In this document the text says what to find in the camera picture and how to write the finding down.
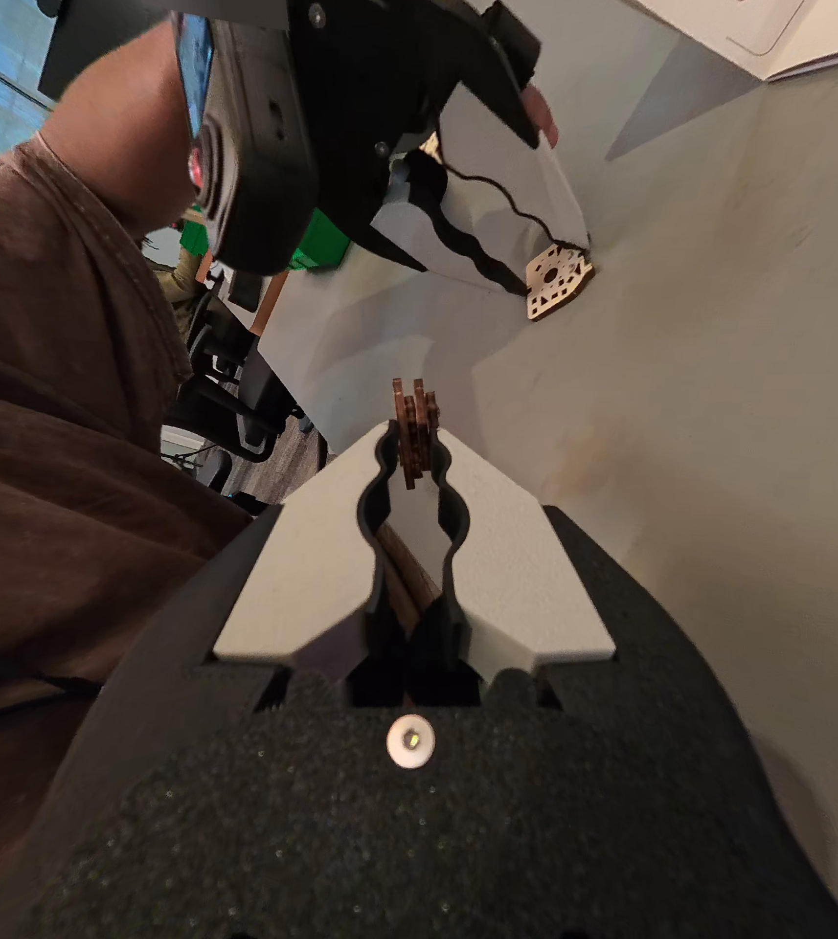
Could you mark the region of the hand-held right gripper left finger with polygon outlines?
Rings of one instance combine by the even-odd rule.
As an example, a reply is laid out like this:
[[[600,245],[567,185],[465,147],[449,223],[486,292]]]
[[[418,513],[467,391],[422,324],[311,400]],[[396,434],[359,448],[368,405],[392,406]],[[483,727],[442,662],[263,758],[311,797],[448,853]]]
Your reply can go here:
[[[366,658],[377,555],[358,507],[381,477],[389,429],[377,425],[281,503],[212,649],[219,661],[353,671]]]

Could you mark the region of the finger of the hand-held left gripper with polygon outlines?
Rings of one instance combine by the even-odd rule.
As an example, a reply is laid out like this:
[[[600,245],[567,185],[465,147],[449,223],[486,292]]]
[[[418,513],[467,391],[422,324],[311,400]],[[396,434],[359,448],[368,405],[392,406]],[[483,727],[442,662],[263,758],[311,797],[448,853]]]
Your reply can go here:
[[[458,187],[424,150],[411,150],[393,163],[389,192],[371,225],[436,275],[517,297],[529,292],[517,272],[484,248]]]
[[[525,281],[530,261],[551,243],[589,248],[581,206],[543,134],[529,147],[462,84],[439,127],[451,166],[444,215],[488,256]]]

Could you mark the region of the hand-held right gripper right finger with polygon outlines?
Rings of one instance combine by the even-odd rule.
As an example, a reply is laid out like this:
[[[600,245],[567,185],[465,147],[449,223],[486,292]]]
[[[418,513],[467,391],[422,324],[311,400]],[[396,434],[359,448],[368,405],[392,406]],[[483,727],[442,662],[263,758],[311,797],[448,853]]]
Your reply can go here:
[[[608,661],[615,643],[542,505],[445,429],[446,486],[470,524],[453,556],[457,604],[470,627],[465,661],[483,680],[506,669]]]

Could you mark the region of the wooden base plate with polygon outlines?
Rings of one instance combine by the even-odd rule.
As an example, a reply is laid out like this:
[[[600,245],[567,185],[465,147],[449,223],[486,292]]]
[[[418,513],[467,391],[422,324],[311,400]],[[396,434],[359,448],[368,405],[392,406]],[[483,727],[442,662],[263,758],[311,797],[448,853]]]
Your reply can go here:
[[[589,253],[553,244],[527,266],[527,318],[545,319],[576,299],[596,275]]]

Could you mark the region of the wooden laser-cut model part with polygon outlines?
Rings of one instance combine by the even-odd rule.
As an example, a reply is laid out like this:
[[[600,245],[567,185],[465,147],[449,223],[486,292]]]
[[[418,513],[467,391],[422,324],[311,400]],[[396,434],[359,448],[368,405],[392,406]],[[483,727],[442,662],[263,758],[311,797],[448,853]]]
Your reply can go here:
[[[425,391],[422,380],[414,380],[413,393],[406,394],[400,378],[392,382],[393,404],[399,428],[399,459],[407,490],[415,488],[431,468],[431,431],[438,428],[439,407],[434,392]]]

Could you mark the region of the person's left hand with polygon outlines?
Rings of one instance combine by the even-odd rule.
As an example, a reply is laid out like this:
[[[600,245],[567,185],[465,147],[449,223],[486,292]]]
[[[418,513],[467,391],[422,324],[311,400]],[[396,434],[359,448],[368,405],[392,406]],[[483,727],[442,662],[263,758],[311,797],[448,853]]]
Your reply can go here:
[[[522,90],[520,98],[534,128],[545,137],[550,148],[555,148],[559,141],[559,131],[542,91],[529,84]]]

